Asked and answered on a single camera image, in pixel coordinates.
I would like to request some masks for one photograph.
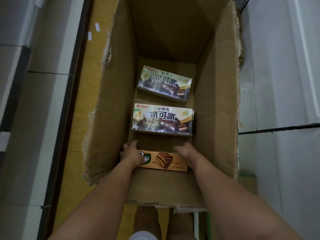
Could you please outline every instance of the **snack box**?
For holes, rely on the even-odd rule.
[[[138,82],[138,90],[185,103],[192,79],[170,72],[144,66]]]
[[[163,169],[179,172],[188,171],[188,162],[182,159],[178,154],[166,152],[139,151],[144,157],[140,168]]]
[[[138,132],[192,136],[193,110],[134,104],[131,129]]]

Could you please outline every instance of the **left arm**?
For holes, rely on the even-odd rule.
[[[100,179],[49,240],[116,239],[132,171],[141,164],[137,141],[123,146],[121,161]]]

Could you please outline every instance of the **green logo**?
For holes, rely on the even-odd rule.
[[[144,152],[139,152],[143,157],[144,160],[141,165],[145,165],[151,162],[151,154],[150,153],[144,153]]]

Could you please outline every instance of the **yellow floor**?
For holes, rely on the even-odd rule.
[[[88,126],[88,115],[95,108],[98,100],[100,79],[102,76],[102,55],[106,45],[106,33],[111,30],[112,16],[117,0],[94,0],[89,31],[92,41],[87,41],[82,65],[78,95],[74,110],[71,135],[68,145],[65,169],[54,222],[54,229],[62,224],[81,200],[93,189],[81,178],[84,161],[81,152],[82,141]],[[100,32],[96,32],[95,23],[99,23]],[[127,240],[133,233],[133,220],[136,205],[127,204],[118,233],[118,240]],[[166,235],[169,211],[160,209],[159,221],[163,239]]]

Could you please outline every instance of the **hand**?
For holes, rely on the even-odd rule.
[[[128,146],[128,143],[123,145],[123,152],[120,153],[121,161],[128,162],[132,169],[135,169],[143,162],[143,156],[137,150],[138,141],[135,140]]]
[[[189,142],[185,142],[183,146],[175,146],[173,150],[184,160],[186,160],[189,166],[194,170],[197,161],[200,158],[204,158]]]

